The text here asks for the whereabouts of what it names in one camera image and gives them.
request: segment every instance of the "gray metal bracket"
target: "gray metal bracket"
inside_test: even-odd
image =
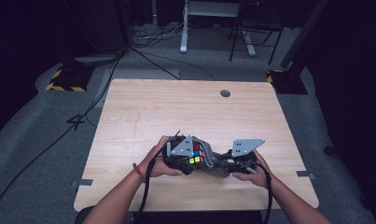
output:
[[[265,143],[264,139],[236,139],[233,141],[231,156],[233,158],[247,155]]]

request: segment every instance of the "dark wall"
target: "dark wall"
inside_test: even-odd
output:
[[[332,144],[376,218],[376,1],[330,0],[294,63],[312,73]]]
[[[57,10],[63,19],[67,48],[72,55],[94,52],[63,1]],[[67,1],[86,30],[77,1]],[[36,94],[36,79],[61,59],[53,47],[49,18],[37,0],[0,0],[0,130]]]

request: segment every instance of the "person's hand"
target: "person's hand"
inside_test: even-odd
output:
[[[167,136],[163,136],[157,145],[155,145],[150,151],[147,153],[146,157],[141,161],[141,163],[138,165],[143,175],[146,174],[146,168],[149,165],[149,162],[153,159],[153,157],[159,152],[159,150],[166,144],[168,141]],[[150,173],[151,177],[157,177],[161,175],[182,175],[182,171],[175,170],[169,168],[163,161],[162,157],[156,158],[156,163],[153,166],[153,170]]]
[[[263,167],[267,170],[267,172],[269,172],[270,176],[273,178],[273,174],[270,171],[269,165],[266,163],[263,157],[256,150],[255,150],[255,154],[257,155],[259,162],[263,165]],[[250,175],[246,175],[242,173],[233,173],[232,175],[239,180],[251,181],[255,185],[258,185],[263,188],[267,188],[266,176],[264,174],[263,169],[257,166],[257,172],[258,172],[257,174],[250,174]]]

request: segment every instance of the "wooden table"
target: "wooden table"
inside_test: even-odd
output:
[[[222,90],[230,97],[220,95]],[[157,144],[162,135],[195,135],[225,153],[234,139],[263,138],[258,147],[272,171],[310,205],[318,199],[272,86],[268,83],[114,79],[91,146],[75,209],[95,205]],[[130,207],[137,211],[143,185]],[[200,171],[152,178],[146,211],[266,209],[267,190],[232,176]],[[273,208],[279,208],[274,201]]]

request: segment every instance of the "chair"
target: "chair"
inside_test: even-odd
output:
[[[235,25],[232,27],[229,35],[229,38],[231,38],[231,36],[233,35],[233,44],[231,47],[229,61],[231,61],[233,57],[238,32],[246,31],[268,34],[261,44],[245,44],[262,47],[272,47],[272,56],[270,57],[270,60],[268,62],[268,65],[270,65],[272,63],[274,52],[277,49],[281,34],[284,30],[283,17],[285,14],[286,11],[275,5],[272,0],[248,0],[242,2],[239,6]],[[278,32],[275,44],[265,45],[266,41],[269,39],[273,32]]]

